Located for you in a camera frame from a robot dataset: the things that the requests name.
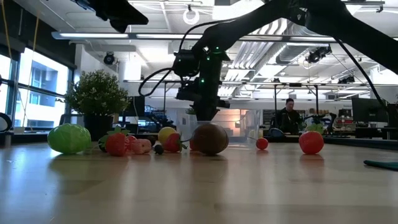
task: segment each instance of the plastic container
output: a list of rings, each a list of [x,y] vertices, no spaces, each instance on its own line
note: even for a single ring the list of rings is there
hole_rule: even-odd
[[[203,123],[218,124],[224,128],[229,145],[255,145],[259,136],[261,110],[220,110],[212,121],[197,121],[196,116],[177,112],[177,131],[182,139],[190,139],[194,130]]]

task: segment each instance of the wooden table surface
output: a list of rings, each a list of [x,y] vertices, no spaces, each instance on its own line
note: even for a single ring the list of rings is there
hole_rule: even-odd
[[[220,156],[63,156],[46,144],[0,149],[0,223],[398,223],[393,151],[230,145]]]

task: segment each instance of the man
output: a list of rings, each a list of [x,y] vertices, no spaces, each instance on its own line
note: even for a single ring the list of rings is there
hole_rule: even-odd
[[[289,98],[286,100],[286,107],[276,114],[277,128],[284,133],[298,134],[299,123],[302,119],[294,109],[294,100]]]

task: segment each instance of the dark jacket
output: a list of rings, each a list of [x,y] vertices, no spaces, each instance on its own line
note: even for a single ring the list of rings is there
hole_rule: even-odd
[[[288,112],[286,108],[278,111],[276,114],[277,128],[285,133],[297,134],[299,132],[299,123],[302,119],[295,110]]]

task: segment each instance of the office window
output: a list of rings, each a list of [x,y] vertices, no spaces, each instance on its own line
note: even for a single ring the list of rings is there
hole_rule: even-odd
[[[0,55],[0,75],[3,79],[9,79],[10,77],[10,58]]]
[[[58,126],[61,115],[65,113],[65,103],[56,101],[57,97],[31,90],[19,89],[15,113],[15,127],[54,128]]]
[[[7,96],[8,86],[6,84],[2,84],[0,86],[0,112],[2,113],[6,113]]]
[[[68,67],[31,49],[21,54],[19,83],[54,93],[65,94],[68,86]]]

